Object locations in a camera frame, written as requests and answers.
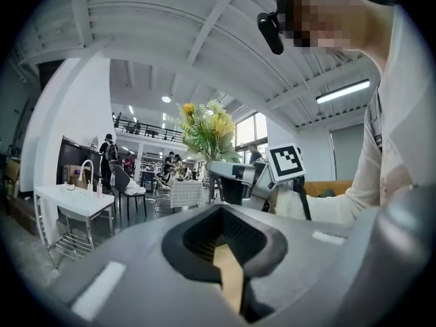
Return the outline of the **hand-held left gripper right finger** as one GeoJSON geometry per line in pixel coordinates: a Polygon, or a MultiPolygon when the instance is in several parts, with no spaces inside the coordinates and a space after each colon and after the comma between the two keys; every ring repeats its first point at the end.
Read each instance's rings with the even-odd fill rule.
{"type": "Polygon", "coordinates": [[[268,236],[261,277],[246,285],[256,324],[376,324],[378,303],[368,269],[375,209],[350,228],[224,205],[268,236]]]}

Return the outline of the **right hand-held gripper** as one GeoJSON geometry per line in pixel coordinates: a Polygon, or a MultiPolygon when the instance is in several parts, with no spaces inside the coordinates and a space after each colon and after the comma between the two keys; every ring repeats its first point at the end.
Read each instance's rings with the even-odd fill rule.
{"type": "Polygon", "coordinates": [[[307,213],[306,170],[296,145],[273,146],[266,155],[251,164],[209,161],[206,169],[219,178],[223,200],[229,204],[268,212],[272,195],[280,185],[290,183],[307,213]]]}

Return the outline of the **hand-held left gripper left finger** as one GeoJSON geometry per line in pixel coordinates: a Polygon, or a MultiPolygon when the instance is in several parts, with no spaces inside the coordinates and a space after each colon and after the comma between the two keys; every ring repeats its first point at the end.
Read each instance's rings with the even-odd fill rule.
{"type": "Polygon", "coordinates": [[[90,326],[243,326],[217,284],[184,278],[163,255],[166,232],[202,211],[123,230],[71,264],[50,293],[90,326]]]}

